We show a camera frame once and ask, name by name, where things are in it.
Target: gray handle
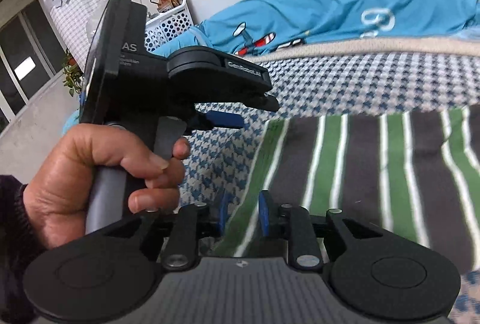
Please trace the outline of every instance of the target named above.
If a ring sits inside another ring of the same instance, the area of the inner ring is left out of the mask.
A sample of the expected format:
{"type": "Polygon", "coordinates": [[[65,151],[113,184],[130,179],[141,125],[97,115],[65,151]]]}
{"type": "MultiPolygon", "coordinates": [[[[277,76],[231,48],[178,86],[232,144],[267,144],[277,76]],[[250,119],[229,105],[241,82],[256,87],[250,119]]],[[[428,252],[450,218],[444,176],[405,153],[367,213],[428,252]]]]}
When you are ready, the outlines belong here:
{"type": "MultiPolygon", "coordinates": [[[[153,152],[165,160],[172,157],[172,148],[185,133],[187,124],[174,117],[160,117],[153,152]]],[[[95,232],[122,219],[125,203],[131,193],[145,187],[122,167],[97,167],[85,223],[85,234],[95,232]]]]}

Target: basket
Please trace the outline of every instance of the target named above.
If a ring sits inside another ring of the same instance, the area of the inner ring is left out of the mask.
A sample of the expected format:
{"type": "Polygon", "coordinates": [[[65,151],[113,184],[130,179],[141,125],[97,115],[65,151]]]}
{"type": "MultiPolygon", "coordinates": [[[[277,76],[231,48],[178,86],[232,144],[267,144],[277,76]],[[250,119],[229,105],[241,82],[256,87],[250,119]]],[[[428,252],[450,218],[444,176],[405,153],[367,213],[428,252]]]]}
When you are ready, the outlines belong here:
{"type": "Polygon", "coordinates": [[[187,0],[178,7],[147,22],[145,26],[145,48],[153,52],[157,47],[171,41],[194,23],[188,10],[187,0]]]}

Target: round black pad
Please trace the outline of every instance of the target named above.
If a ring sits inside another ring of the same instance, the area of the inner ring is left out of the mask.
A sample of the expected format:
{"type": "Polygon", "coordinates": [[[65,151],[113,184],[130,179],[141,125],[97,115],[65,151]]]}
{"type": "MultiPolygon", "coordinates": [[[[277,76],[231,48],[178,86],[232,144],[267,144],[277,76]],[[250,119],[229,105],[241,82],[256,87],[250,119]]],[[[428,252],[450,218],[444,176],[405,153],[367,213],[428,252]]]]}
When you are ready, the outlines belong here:
{"type": "Polygon", "coordinates": [[[460,289],[455,266],[401,238],[358,240],[333,264],[330,284],[348,306],[376,318],[424,320],[448,314],[460,289]]]}
{"type": "Polygon", "coordinates": [[[371,275],[384,286],[409,289],[421,284],[427,272],[420,263],[412,259],[385,258],[373,264],[371,275]]]}
{"type": "Polygon", "coordinates": [[[53,320],[110,321],[139,306],[155,282],[153,264],[119,238],[67,244],[38,257],[23,279],[30,302],[53,320]]]}

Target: gray plastic base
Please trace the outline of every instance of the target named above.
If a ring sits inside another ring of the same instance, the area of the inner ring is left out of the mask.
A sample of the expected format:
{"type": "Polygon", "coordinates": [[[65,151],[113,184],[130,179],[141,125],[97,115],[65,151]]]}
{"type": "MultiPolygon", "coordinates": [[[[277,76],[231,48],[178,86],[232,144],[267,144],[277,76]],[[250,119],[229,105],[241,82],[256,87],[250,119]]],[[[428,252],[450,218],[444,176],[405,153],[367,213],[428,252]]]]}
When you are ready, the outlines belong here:
{"type": "MultiPolygon", "coordinates": [[[[48,320],[39,319],[37,324],[48,320]]],[[[316,274],[282,258],[204,258],[170,273],[139,309],[116,324],[374,324],[343,306],[316,274]]],[[[429,324],[448,324],[447,318],[429,324]]]]}

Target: hand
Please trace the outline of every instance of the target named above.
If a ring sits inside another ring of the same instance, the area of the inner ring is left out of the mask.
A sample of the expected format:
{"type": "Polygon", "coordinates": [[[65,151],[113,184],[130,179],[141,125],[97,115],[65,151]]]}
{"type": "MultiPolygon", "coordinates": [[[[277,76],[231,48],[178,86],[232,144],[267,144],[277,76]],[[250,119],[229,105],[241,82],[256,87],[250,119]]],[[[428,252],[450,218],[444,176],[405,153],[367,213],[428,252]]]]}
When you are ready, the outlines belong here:
{"type": "Polygon", "coordinates": [[[189,153],[185,138],[175,143],[174,158],[165,161],[131,132],[76,125],[61,138],[25,188],[23,202],[30,223],[47,248],[82,237],[96,165],[121,165],[136,178],[145,179],[147,189],[135,191],[128,199],[133,213],[147,208],[174,210],[179,202],[178,185],[185,174],[181,159],[189,153]]]}

